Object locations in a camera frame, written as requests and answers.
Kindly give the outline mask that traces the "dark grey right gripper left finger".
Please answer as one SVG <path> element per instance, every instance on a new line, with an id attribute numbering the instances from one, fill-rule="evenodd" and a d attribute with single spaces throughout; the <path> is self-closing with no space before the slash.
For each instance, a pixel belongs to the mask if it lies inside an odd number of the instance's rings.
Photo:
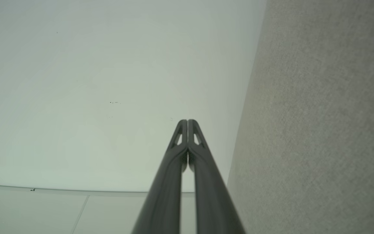
<path id="1" fill-rule="evenodd" d="M 188 124 L 178 122 L 132 230 L 133 234 L 178 234 L 181 231 L 181 183 L 187 167 Z"/>

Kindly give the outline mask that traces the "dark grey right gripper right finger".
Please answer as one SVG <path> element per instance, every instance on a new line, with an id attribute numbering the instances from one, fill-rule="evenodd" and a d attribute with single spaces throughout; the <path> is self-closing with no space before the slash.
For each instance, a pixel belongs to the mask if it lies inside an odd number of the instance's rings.
<path id="1" fill-rule="evenodd" d="M 196 232 L 244 234 L 245 229 L 196 120 L 188 120 L 189 167 L 194 173 Z"/>

